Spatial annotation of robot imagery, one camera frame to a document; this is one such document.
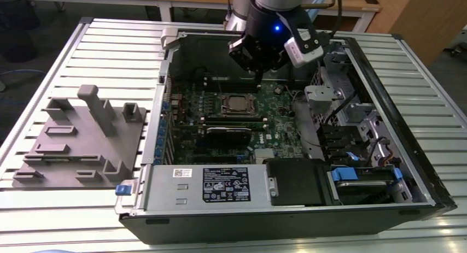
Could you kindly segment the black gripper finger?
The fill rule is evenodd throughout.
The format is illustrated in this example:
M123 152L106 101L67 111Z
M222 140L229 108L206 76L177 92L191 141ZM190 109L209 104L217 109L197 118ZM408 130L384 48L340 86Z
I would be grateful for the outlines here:
M285 48L265 46L262 48L262 68L268 72L280 70L290 62L290 56Z
M264 79L262 45L256 38L243 35L239 39L230 41L229 54L243 70L254 73L257 83Z

